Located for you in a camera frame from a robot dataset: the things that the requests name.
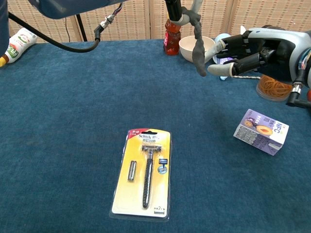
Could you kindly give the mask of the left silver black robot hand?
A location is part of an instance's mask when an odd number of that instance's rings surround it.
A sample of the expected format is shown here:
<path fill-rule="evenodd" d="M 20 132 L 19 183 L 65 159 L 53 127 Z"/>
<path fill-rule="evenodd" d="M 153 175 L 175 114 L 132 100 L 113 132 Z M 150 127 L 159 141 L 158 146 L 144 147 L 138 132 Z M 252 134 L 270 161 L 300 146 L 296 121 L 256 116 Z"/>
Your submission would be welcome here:
<path fill-rule="evenodd" d="M 188 23 L 193 24 L 200 21 L 201 16 L 198 14 L 202 5 L 202 0 L 194 0 L 190 9 L 181 6 L 180 0 L 166 0 L 166 7 L 169 19 L 172 23 L 178 26 L 183 26 Z"/>

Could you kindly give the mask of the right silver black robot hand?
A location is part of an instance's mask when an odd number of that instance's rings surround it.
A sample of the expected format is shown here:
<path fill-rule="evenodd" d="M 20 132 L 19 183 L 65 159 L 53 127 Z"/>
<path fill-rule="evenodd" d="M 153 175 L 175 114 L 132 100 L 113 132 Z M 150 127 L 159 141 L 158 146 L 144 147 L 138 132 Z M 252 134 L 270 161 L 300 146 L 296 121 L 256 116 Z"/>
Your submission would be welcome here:
<path fill-rule="evenodd" d="M 208 66 L 208 71 L 216 76 L 233 77 L 256 70 L 280 82 L 292 83 L 298 77 L 299 62 L 310 49 L 310 31 L 265 25 L 220 39 L 206 51 L 205 61 L 213 56 L 230 58 L 227 64 Z"/>

